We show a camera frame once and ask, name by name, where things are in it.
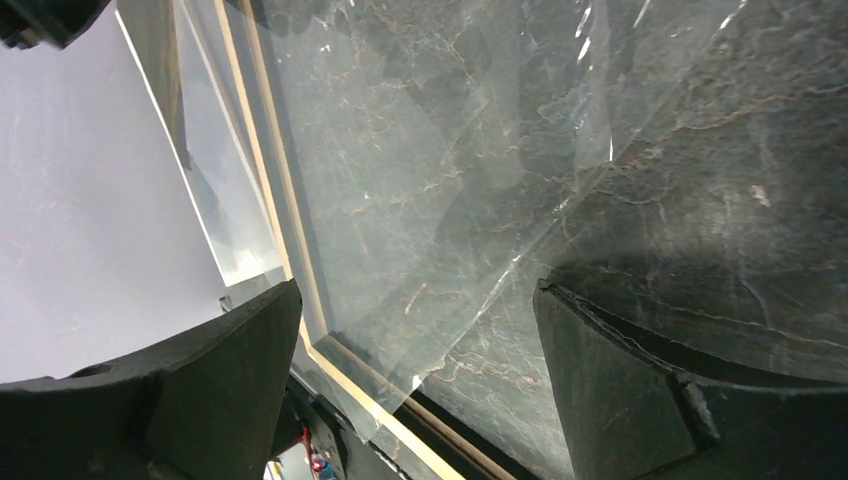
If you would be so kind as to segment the glossy photo print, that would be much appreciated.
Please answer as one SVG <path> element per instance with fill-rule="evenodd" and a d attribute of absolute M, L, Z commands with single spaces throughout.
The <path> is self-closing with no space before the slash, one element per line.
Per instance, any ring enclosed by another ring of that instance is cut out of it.
<path fill-rule="evenodd" d="M 223 283 L 289 278 L 225 1 L 119 1 L 116 17 Z"/>

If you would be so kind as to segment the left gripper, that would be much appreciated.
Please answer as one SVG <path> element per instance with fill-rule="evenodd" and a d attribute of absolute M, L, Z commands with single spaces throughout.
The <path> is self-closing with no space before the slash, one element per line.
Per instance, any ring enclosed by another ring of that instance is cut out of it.
<path fill-rule="evenodd" d="M 1 45 L 64 49 L 84 34 L 110 0 L 1 0 Z"/>

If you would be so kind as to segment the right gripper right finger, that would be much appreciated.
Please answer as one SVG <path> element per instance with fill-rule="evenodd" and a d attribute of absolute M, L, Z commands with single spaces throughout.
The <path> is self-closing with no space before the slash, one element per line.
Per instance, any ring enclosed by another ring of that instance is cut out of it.
<path fill-rule="evenodd" d="M 727 361 L 540 280 L 533 310 L 579 479 L 843 479 L 847 387 Z"/>

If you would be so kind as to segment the black wooden picture frame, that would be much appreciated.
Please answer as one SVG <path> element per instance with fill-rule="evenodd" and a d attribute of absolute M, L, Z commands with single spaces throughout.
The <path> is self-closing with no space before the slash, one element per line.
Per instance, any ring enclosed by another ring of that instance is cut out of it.
<path fill-rule="evenodd" d="M 283 269 L 304 302 L 293 363 L 304 408 L 354 433 L 403 479 L 530 479 L 532 473 L 417 391 L 389 382 L 331 333 L 301 174 L 285 144 L 282 96 L 271 77 L 270 38 L 251 1 L 218 1 L 216 18 L 235 77 Z"/>

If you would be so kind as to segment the clear plastic sheet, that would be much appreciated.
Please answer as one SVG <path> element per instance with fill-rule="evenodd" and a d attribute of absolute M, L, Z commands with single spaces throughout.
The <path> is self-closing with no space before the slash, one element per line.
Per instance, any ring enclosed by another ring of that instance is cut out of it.
<path fill-rule="evenodd" d="M 308 350 L 364 435 L 618 159 L 730 1 L 231 1 L 293 189 Z"/>

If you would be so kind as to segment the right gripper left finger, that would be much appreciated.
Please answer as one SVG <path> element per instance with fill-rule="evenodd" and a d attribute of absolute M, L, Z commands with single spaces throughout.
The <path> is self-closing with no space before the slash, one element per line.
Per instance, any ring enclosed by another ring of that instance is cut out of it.
<path fill-rule="evenodd" d="M 294 281 L 65 378 L 1 387 L 5 479 L 259 479 L 302 435 Z"/>

